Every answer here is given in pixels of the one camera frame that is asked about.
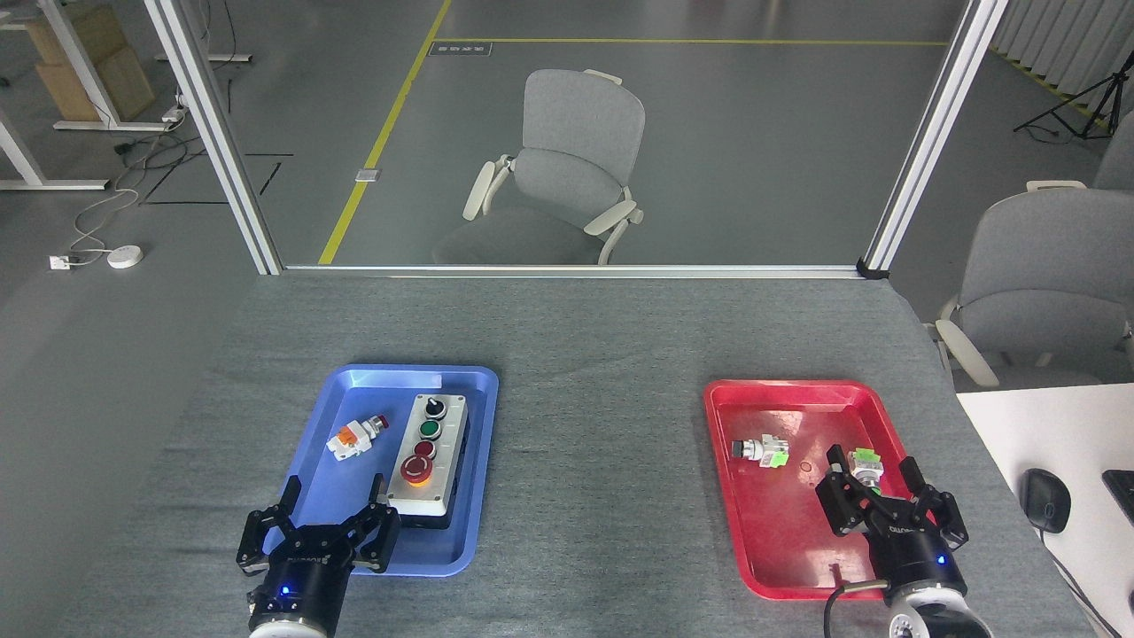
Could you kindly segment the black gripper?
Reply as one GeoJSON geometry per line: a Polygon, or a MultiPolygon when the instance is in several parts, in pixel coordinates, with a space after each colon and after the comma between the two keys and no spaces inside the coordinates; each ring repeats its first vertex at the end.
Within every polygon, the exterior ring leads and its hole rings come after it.
{"type": "Polygon", "coordinates": [[[268,571],[251,592],[251,621],[337,621],[353,565],[384,573],[400,537],[400,513],[386,497],[384,476],[376,475],[369,503],[340,526],[291,524],[301,479],[288,477],[279,503],[251,511],[237,548],[243,573],[268,571]],[[264,552],[268,531],[279,528],[284,542],[264,552]]]}
{"type": "Polygon", "coordinates": [[[815,485],[815,494],[833,534],[861,531],[866,528],[868,513],[874,513],[874,573],[888,581],[883,593],[887,604],[932,587],[967,593],[967,582],[953,561],[953,550],[968,541],[967,526],[953,493],[928,484],[914,456],[899,463],[913,509],[909,520],[898,521],[886,517],[885,468],[873,449],[858,446],[846,456],[843,446],[831,446],[827,461],[829,469],[815,485]]]}

